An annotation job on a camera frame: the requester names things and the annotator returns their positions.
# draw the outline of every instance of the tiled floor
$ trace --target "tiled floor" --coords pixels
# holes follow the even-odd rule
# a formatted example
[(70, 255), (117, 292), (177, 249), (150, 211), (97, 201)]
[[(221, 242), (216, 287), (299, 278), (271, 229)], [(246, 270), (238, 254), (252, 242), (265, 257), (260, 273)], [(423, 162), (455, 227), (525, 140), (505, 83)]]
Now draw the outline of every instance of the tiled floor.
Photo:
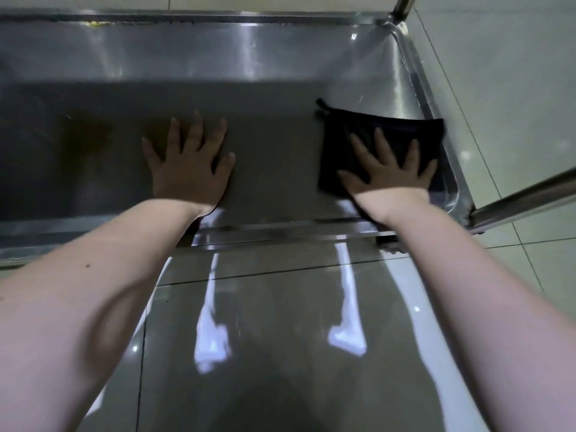
[[(163, 9), (169, 3), (173, 9), (390, 10), (395, 0), (0, 0), (0, 6), (11, 7)], [(417, 0), (416, 9), (408, 19), (408, 30), (477, 206), (576, 165), (572, 129), (576, 0)], [(478, 237), (497, 259), (574, 319), (575, 219), (576, 204), (572, 204)], [(400, 404), (394, 405), (386, 391), (397, 386), (374, 374), (370, 355), (362, 360), (354, 355), (366, 345), (369, 350), (371, 346), (381, 349), (386, 367), (407, 385), (429, 424), (442, 430), (443, 416), (446, 430), (485, 430), (455, 367), (438, 367), (451, 359), (443, 356), (447, 351), (439, 330), (435, 331), (436, 320), (421, 304), (428, 303), (425, 294), (411, 295), (420, 291), (421, 283), (414, 278), (410, 260), (381, 254), (368, 241), (350, 242), (347, 251), (351, 265), (342, 265), (342, 255), (331, 244), (259, 247), (219, 254), (217, 269), (214, 253), (176, 255), (160, 280), (146, 338), (142, 328), (108, 384), (101, 408), (84, 421), (81, 430), (130, 431), (137, 425), (139, 430), (167, 430), (173, 421), (215, 430), (223, 426), (213, 422), (217, 416), (224, 422), (240, 418), (224, 410), (232, 397), (227, 379), (237, 379), (238, 390), (248, 389), (247, 379), (256, 377), (263, 380), (243, 400), (247, 409), (265, 399), (271, 388), (279, 388), (293, 406), (302, 403), (299, 397), (304, 395), (312, 407), (310, 415), (330, 425), (338, 422), (342, 430), (350, 422), (368, 426), (392, 421), (389, 413), (400, 409)], [(345, 266), (350, 271), (343, 275)], [(364, 333), (359, 336), (353, 331), (352, 338), (332, 345), (330, 328), (343, 325), (338, 326), (341, 314), (336, 304), (342, 304), (346, 295), (340, 285), (349, 273), (355, 279), (356, 314), (362, 314)], [(206, 292), (210, 278), (212, 304)], [(407, 282), (409, 287), (403, 289)], [(382, 304), (378, 311), (376, 304)], [(231, 321), (232, 315), (238, 319)], [(268, 324), (258, 326), (256, 318)], [(213, 341), (216, 349), (203, 350), (199, 330), (211, 334), (203, 340)], [(396, 331), (407, 342), (398, 343)], [(287, 341), (278, 343), (280, 338)], [(392, 344), (383, 345), (384, 339)], [(348, 356), (335, 354), (342, 345), (349, 349)], [(391, 348), (403, 348), (402, 355), (386, 356)], [(205, 355), (204, 360), (197, 361), (199, 354)], [(233, 359), (225, 362), (230, 355)], [(409, 367), (395, 368), (400, 358)], [(403, 374), (408, 369), (411, 376)], [(428, 394), (431, 381), (424, 369), (442, 396), (440, 402), (437, 393)], [(290, 378), (277, 380), (276, 370)], [(316, 380), (303, 378), (311, 370)], [(341, 382), (329, 386), (335, 373), (343, 376)], [(354, 386), (351, 378), (361, 383)], [(379, 385), (373, 388), (371, 379)], [(450, 385), (443, 388), (445, 382)], [(299, 397), (292, 393), (294, 388)], [(359, 400), (367, 392), (386, 409), (361, 418)], [(340, 398), (347, 394), (349, 412), (341, 412), (338, 397), (331, 399), (331, 394)], [(397, 395), (396, 402), (406, 396)], [(461, 404), (447, 405), (446, 400)], [(198, 416), (191, 406), (200, 410)], [(462, 412), (475, 420), (458, 424), (463, 417), (452, 414)], [(397, 419), (414, 421), (411, 424), (417, 429), (411, 414), (409, 408), (400, 409)], [(259, 421), (262, 428), (267, 427), (266, 417)]]

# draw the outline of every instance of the left hand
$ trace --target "left hand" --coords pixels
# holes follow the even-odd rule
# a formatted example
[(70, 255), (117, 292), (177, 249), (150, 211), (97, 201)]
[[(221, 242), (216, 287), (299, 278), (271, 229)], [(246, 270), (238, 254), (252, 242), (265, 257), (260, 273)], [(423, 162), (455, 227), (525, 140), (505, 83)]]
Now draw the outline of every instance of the left hand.
[(172, 118), (166, 160), (163, 162), (154, 151), (152, 142), (142, 138), (144, 155), (152, 171), (154, 197), (189, 202), (198, 210), (198, 217), (211, 213), (224, 195), (236, 160), (234, 153), (228, 154), (212, 173), (212, 162), (220, 151), (226, 130), (226, 120), (222, 119), (218, 128), (205, 137), (203, 144), (203, 118), (197, 114), (188, 139), (180, 148), (180, 122)]

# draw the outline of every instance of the metal leg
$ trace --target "metal leg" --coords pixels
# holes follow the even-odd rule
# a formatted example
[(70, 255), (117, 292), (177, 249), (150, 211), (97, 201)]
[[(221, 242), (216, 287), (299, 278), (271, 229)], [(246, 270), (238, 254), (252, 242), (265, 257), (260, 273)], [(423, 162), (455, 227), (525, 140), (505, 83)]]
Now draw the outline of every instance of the metal leg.
[(412, 6), (414, 6), (415, 1), (416, 0), (398, 0), (392, 16), (398, 21), (404, 21), (410, 13)]
[(576, 167), (470, 213), (471, 233), (547, 211), (576, 200)]

